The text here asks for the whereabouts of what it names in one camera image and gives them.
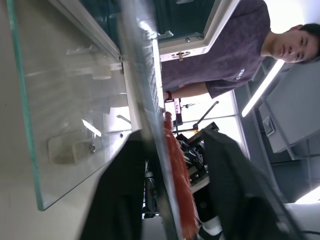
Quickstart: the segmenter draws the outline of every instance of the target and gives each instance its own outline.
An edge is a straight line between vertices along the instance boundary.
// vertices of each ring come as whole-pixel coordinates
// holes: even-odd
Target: ceiling light
[[[85,120],[83,120],[83,119],[82,119],[82,122],[83,122],[83,125],[84,125],[87,129],[89,129],[89,130],[90,130],[91,132],[93,132],[95,135],[101,137],[101,132],[100,132],[98,129],[96,129],[94,126],[92,126],[90,123],[88,123],[87,121],[85,121]]]
[[[312,190],[311,192],[307,193],[300,199],[298,199],[295,203],[296,204],[314,204],[314,203],[317,203],[319,199],[320,199],[320,186]]]
[[[276,77],[282,66],[285,64],[283,60],[278,60],[274,66],[272,67],[271,71],[268,73],[268,75],[265,77],[262,84],[259,86],[258,90],[254,93],[248,104],[245,106],[245,108],[242,111],[242,117],[245,117],[250,110],[254,107],[258,99],[262,96],[262,94],[265,92],[265,90],[268,88],[268,86],[271,84],[273,79]]]

